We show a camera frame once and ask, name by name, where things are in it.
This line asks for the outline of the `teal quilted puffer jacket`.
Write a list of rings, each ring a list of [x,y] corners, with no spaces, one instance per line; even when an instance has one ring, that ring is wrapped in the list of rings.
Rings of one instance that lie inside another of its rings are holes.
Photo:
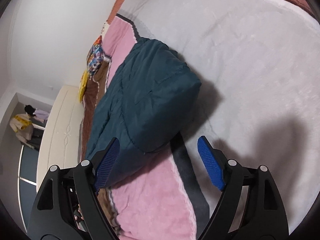
[[[96,188],[109,187],[148,164],[186,126],[201,81],[176,51],[141,37],[118,67],[99,101],[86,158]]]

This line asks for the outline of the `cream wooden headboard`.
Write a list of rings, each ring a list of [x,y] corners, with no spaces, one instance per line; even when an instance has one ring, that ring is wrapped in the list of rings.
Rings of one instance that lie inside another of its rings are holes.
[[[63,169],[75,167],[79,163],[84,107],[79,102],[78,90],[73,86],[63,86],[54,101],[39,151],[37,190],[51,166]]]

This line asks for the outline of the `yellow pillow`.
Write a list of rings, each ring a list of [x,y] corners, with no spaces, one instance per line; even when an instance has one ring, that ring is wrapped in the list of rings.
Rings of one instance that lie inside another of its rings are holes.
[[[85,70],[81,77],[79,92],[78,92],[78,100],[80,103],[82,103],[83,101],[88,81],[89,81],[89,73],[88,73],[88,70]]]

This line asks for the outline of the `hanging beige yellow garment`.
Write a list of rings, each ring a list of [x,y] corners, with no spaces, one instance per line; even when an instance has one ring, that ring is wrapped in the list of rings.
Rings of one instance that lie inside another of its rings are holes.
[[[27,114],[16,114],[10,119],[10,127],[15,132],[19,141],[27,143],[33,135],[33,124]]]

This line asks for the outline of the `hanging lilac garment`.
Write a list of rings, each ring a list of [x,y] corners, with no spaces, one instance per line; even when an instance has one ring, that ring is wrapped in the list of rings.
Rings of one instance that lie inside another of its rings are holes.
[[[34,112],[34,118],[42,123],[45,123],[48,121],[50,113],[41,109],[35,109]]]

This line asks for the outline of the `colourful cartoon print pillow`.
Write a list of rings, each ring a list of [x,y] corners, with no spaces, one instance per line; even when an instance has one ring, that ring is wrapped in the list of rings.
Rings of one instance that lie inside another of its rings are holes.
[[[102,36],[100,35],[91,46],[87,54],[87,72],[88,78],[91,80],[99,70],[104,60],[104,51],[102,48]]]

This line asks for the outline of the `striped brown pink bed blanket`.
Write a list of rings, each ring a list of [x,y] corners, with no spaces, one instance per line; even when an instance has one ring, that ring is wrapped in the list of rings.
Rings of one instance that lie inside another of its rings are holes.
[[[222,194],[201,136],[243,167],[269,169],[287,239],[319,239],[301,231],[319,201],[319,23],[288,0],[120,3],[102,36],[107,89],[141,37],[176,51],[201,87],[186,126],[139,171],[99,189],[118,239],[201,239]]]

